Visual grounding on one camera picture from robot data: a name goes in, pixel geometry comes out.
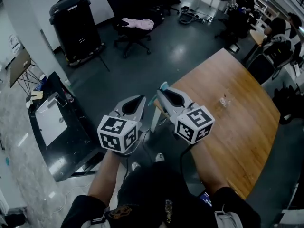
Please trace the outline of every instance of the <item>wooden table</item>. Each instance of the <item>wooden table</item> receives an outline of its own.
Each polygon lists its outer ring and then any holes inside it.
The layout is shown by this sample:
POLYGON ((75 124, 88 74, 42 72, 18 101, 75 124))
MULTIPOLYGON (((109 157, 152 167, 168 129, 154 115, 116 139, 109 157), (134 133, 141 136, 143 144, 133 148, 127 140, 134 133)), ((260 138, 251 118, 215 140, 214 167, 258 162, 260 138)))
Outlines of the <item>wooden table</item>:
POLYGON ((23 49, 16 56, 16 58, 11 62, 11 65, 10 65, 10 82, 9 82, 10 88, 12 88, 13 85, 16 82, 18 82, 25 93, 27 93, 28 95, 31 93, 29 83, 33 83, 33 84, 38 84, 38 83, 29 81, 29 76, 31 76, 32 78, 37 80, 39 83, 41 82, 39 80, 39 78, 37 78, 29 70, 29 66, 31 66, 31 65, 37 67, 37 65, 32 64, 32 59, 31 59, 28 51, 26 49, 23 49), (24 82, 26 89, 21 85, 20 81, 24 82))
MULTIPOLYGON (((172 87, 186 92, 197 104, 206 106, 216 119, 204 143, 231 187, 245 199, 265 165, 276 136, 280 113, 274 103, 225 49, 172 87), (226 92, 230 94, 231 103, 224 108, 219 99, 226 92)), ((154 118, 157 118, 161 114, 158 100, 154 105, 154 118)))
POLYGON ((261 32, 258 32, 256 30, 251 29, 249 31, 252 39, 255 41, 255 45, 252 47, 252 49, 249 51, 247 56, 243 59, 243 63, 245 64, 248 59, 251 57, 251 55, 255 52, 255 50, 258 48, 263 43, 263 40, 265 38, 265 35, 262 34, 261 32))

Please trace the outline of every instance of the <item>black trash can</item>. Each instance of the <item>black trash can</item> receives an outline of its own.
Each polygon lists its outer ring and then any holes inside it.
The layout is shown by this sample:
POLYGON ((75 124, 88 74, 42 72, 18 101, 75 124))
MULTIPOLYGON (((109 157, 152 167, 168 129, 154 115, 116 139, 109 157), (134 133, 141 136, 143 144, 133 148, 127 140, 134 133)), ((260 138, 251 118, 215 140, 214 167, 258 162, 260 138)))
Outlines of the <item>black trash can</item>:
POLYGON ((89 0, 60 0, 49 11, 69 63, 85 59, 101 46, 89 0))

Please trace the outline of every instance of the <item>sneaker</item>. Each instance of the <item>sneaker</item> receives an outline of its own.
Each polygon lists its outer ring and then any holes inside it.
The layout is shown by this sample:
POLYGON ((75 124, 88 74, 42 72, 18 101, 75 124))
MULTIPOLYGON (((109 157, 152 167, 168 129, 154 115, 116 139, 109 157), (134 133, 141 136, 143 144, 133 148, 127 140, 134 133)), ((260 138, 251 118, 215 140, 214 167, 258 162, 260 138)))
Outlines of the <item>sneaker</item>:
POLYGON ((164 162, 165 161, 165 157, 163 156, 162 153, 158 153, 155 157, 155 162, 164 162))
POLYGON ((137 162, 133 162, 132 165, 131 165, 131 169, 132 171, 134 171, 137 167, 140 167, 141 165, 137 162))

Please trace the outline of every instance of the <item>concrete floor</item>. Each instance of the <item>concrete floor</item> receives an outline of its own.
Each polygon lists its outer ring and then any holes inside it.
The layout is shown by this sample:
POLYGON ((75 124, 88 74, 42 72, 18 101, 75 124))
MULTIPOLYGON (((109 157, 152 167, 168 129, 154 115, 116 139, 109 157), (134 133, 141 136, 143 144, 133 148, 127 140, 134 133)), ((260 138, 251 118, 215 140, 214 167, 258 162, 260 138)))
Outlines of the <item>concrete floor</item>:
MULTIPOLYGON (((192 4, 194 0, 182 0, 192 4)), ((208 6, 202 4, 200 11, 208 13, 208 6)), ((193 22, 181 25, 178 16, 172 12, 170 17, 151 33, 152 40, 145 42, 151 50, 151 55, 138 45, 131 48, 127 59, 122 57, 125 44, 113 48, 113 40, 117 33, 112 25, 105 25, 99 29, 99 34, 108 48, 101 54, 111 72, 107 72, 98 58, 94 58, 85 65, 74 69, 66 66, 62 54, 57 58, 66 71, 72 89, 81 102, 86 114, 98 126, 102 116, 109 113, 116 103, 132 95, 143 94, 150 100, 156 88, 163 82, 174 83, 187 74, 198 64, 206 60, 226 43, 222 39, 214 39, 224 26, 214 20, 212 24, 193 22)), ((241 50, 234 55, 242 59, 253 46, 254 42, 248 36, 240 40, 241 50)), ((12 89, 8 86, 9 72, 2 72, 0 77, 5 81, 0 85, 0 129, 2 140, 6 147, 6 154, 10 158, 10 168, 20 186, 21 193, 28 203, 28 218, 31 225, 26 227, 48 228, 59 227, 67 214, 72 201, 77 195, 86 194, 88 184, 93 176, 70 178, 64 182, 55 183, 50 175, 30 127, 28 113, 25 108, 25 94, 18 85, 12 89), (18 147, 18 142, 28 133, 27 139, 18 147)), ((143 130, 150 127, 154 109, 146 106, 142 121, 143 130)), ((155 134, 148 134, 145 139, 147 153, 154 158, 158 152, 163 152, 173 168, 178 168, 178 159, 168 148, 175 144, 175 152, 183 149, 184 142, 175 140, 171 135, 171 126, 165 123, 155 134)), ((304 134, 302 122, 292 121, 289 125, 280 126, 273 149, 266 166, 251 194, 248 202, 261 215, 262 227, 269 227, 274 223, 277 214, 288 203, 291 189, 299 176, 303 161, 304 134)), ((142 165, 148 165, 150 158, 143 148, 132 156, 142 165)), ((193 169, 193 160, 185 156, 184 168, 187 170, 186 181, 191 192, 198 189, 198 178, 193 169)), ((120 167, 118 183, 121 183, 125 168, 120 167)), ((112 207, 117 197, 114 195, 112 207)))

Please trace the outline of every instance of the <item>pink cloth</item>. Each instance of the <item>pink cloth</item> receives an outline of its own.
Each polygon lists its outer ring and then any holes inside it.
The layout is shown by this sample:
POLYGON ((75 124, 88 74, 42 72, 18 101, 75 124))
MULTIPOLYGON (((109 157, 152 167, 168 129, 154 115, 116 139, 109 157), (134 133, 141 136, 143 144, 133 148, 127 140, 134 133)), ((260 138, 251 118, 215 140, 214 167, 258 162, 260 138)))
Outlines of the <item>pink cloth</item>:
POLYGON ((123 18, 122 21, 129 23, 125 27, 130 27, 130 28, 139 28, 139 29, 144 29, 144 30, 152 30, 154 26, 153 20, 150 19, 128 19, 128 18, 123 18))

